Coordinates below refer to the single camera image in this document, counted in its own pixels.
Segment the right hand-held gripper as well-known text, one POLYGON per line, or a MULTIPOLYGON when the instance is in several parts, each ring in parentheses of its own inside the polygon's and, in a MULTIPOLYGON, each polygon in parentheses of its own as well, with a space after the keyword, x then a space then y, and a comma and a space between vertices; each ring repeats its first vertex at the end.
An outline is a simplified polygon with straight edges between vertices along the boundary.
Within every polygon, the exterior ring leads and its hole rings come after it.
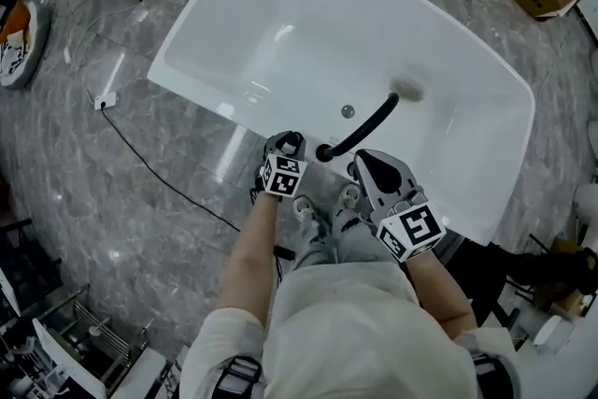
POLYGON ((370 219, 377 227, 376 238, 397 262, 415 258, 444 238, 441 215, 423 188, 416 186, 415 177, 403 161, 379 150, 360 149, 353 162, 363 196, 372 209, 370 219), (392 193, 403 197, 386 207, 386 194, 392 193))

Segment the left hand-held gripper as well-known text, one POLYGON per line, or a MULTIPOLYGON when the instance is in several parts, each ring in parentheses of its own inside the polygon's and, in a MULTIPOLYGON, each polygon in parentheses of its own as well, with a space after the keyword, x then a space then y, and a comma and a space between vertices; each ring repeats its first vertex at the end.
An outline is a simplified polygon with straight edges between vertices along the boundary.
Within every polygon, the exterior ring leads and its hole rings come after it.
POLYGON ((280 132, 265 143, 265 162, 259 170, 263 189, 275 196, 293 198, 306 172, 306 140, 300 132, 280 132), (276 155, 286 143, 287 156, 276 155))

